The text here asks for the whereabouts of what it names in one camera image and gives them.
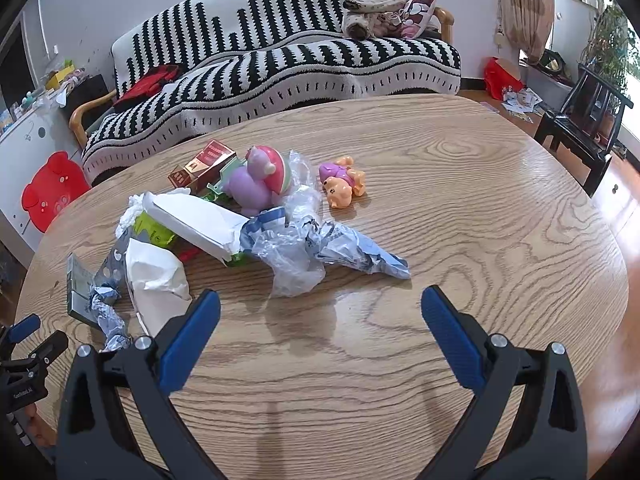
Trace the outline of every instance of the metal screw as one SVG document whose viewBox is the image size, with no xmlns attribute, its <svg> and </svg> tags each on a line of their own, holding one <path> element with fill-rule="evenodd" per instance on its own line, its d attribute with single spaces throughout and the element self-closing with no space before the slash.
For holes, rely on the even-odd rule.
<svg viewBox="0 0 640 480">
<path fill-rule="evenodd" d="M 564 352 L 566 350 L 565 350 L 564 345 L 562 343 L 559 343 L 559 342 L 556 341 L 554 343 L 551 343 L 551 351 L 554 354 L 562 355 L 562 354 L 564 354 Z"/>
<path fill-rule="evenodd" d="M 509 342 L 509 340 L 502 334 L 493 334 L 489 340 L 491 341 L 492 345 L 498 348 L 504 348 Z"/>
<path fill-rule="evenodd" d="M 134 343 L 138 350 L 146 350 L 151 346 L 151 338 L 148 335 L 141 335 Z"/>
<path fill-rule="evenodd" d="M 89 345 L 80 345 L 78 347 L 78 355 L 80 357 L 87 357 L 91 353 L 91 347 Z"/>
</svg>

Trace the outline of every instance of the wooden sofa armrest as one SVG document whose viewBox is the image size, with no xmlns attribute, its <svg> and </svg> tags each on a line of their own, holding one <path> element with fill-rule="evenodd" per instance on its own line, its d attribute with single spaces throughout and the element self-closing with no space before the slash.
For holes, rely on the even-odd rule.
<svg viewBox="0 0 640 480">
<path fill-rule="evenodd" d="M 91 110 L 92 108 L 96 108 L 98 106 L 101 106 L 105 103 L 110 102 L 115 97 L 115 95 L 116 95 L 116 91 L 113 90 L 109 92 L 107 95 L 103 95 L 102 97 L 98 97 L 93 101 L 89 101 L 87 103 L 84 103 L 83 105 L 80 105 L 71 114 L 71 119 L 69 119 L 69 129 L 71 129 L 71 131 L 76 136 L 76 139 L 78 140 L 78 143 L 80 144 L 81 148 L 84 148 L 87 142 L 86 132 L 82 127 L 82 116 L 84 115 L 85 112 Z"/>
<path fill-rule="evenodd" d="M 440 22 L 440 32 L 442 34 L 442 41 L 446 41 L 450 45 L 453 45 L 453 14 L 447 9 L 442 7 L 436 7 L 433 11 L 433 15 Z"/>
</svg>

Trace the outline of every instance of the black wooden chair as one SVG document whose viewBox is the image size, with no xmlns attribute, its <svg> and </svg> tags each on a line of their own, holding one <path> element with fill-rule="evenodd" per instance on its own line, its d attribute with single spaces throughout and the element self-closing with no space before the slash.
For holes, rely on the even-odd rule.
<svg viewBox="0 0 640 480">
<path fill-rule="evenodd" d="M 556 151 L 562 143 L 579 156 L 582 163 L 591 169 L 582 188 L 587 195 L 593 196 L 611 162 L 611 149 L 618 138 L 625 107 L 633 108 L 634 104 L 587 67 L 582 64 L 579 67 L 582 73 L 580 81 L 569 92 L 559 113 L 545 112 L 534 139 L 543 144 L 548 136 L 553 136 L 551 150 Z M 617 113 L 604 146 L 596 142 L 596 136 L 612 97 L 620 105 L 614 107 Z"/>
</svg>

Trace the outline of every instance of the white cabinet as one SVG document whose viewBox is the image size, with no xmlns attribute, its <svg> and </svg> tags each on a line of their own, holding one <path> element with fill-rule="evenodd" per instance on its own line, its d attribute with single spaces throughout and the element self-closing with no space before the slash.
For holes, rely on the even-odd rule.
<svg viewBox="0 0 640 480">
<path fill-rule="evenodd" d="M 42 233 L 22 209 L 22 190 L 54 152 L 67 152 L 78 161 L 80 146 L 58 108 L 38 108 L 0 135 L 0 240 L 25 267 L 38 248 Z"/>
</svg>

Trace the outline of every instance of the red plastic bag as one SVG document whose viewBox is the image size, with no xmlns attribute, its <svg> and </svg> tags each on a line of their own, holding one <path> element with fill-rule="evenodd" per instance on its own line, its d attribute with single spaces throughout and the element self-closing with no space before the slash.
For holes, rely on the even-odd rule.
<svg viewBox="0 0 640 480">
<path fill-rule="evenodd" d="M 484 67 L 486 91 L 494 99 L 502 101 L 505 92 L 519 92 L 524 88 L 522 82 L 498 64 L 498 58 L 492 57 Z"/>
</svg>

